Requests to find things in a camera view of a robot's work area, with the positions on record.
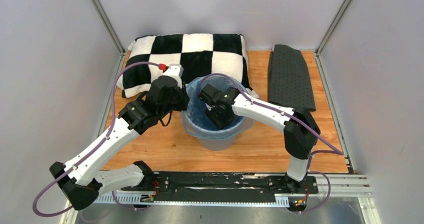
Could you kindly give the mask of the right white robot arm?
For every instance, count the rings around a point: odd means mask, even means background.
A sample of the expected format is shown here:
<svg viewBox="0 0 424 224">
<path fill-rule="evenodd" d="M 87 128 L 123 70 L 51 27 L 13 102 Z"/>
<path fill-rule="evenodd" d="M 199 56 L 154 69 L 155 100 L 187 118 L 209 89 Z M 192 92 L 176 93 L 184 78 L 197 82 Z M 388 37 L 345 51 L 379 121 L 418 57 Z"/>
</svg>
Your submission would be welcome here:
<svg viewBox="0 0 424 224">
<path fill-rule="evenodd" d="M 298 193 L 305 187 L 309 158 L 321 133 L 307 108 L 278 106 L 236 87 L 221 91 L 211 84 L 206 84 L 197 95 L 207 105 L 205 115 L 218 129 L 226 128 L 236 117 L 245 117 L 281 132 L 284 148 L 290 155 L 284 175 L 286 188 Z"/>
</svg>

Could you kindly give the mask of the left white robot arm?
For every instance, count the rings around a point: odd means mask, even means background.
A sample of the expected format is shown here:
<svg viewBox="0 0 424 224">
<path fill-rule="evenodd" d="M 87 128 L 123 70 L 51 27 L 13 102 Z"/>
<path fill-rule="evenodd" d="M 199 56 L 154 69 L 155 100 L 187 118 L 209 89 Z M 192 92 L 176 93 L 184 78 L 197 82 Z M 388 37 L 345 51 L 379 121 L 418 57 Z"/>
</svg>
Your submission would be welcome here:
<svg viewBox="0 0 424 224">
<path fill-rule="evenodd" d="M 120 188 L 137 186 L 149 190 L 153 172 L 143 162 L 112 171 L 101 170 L 119 150 L 147 129 L 163 122 L 173 111 L 185 111 L 189 97 L 185 83 L 177 76 L 162 75 L 148 91 L 128 102 L 110 127 L 84 151 L 66 163 L 56 161 L 49 171 L 72 207 L 83 210 L 99 196 Z"/>
</svg>

